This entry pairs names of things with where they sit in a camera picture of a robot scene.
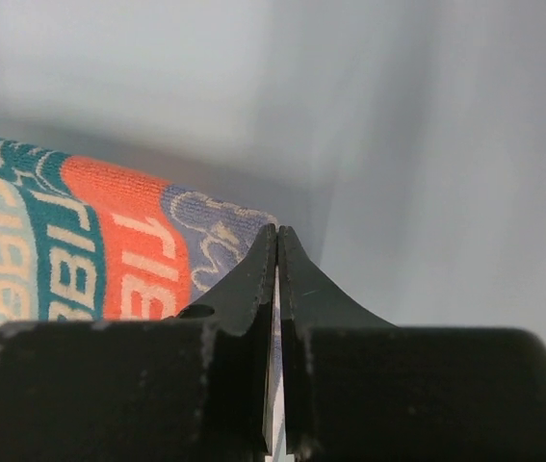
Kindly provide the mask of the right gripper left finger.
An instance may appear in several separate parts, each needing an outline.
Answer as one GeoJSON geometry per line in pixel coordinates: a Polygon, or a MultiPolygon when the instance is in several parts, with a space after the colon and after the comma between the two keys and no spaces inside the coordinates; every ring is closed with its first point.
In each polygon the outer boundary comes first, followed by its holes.
{"type": "Polygon", "coordinates": [[[174,318],[0,327],[0,461],[261,461],[276,230],[174,318]]]}

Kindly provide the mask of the colourful rabbit print towel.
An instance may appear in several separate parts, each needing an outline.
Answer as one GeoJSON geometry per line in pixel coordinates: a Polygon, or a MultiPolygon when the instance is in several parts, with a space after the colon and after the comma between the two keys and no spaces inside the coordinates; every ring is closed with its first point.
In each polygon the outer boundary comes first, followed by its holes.
{"type": "Polygon", "coordinates": [[[174,318],[266,225],[158,178],[0,139],[0,327],[174,318]]]}

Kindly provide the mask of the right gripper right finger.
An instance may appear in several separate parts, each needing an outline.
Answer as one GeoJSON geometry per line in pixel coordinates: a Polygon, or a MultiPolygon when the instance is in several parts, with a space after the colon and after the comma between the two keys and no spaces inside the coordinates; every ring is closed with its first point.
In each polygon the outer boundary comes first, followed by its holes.
{"type": "Polygon", "coordinates": [[[546,461],[546,346],[398,327],[277,238],[286,448],[298,461],[546,461]]]}

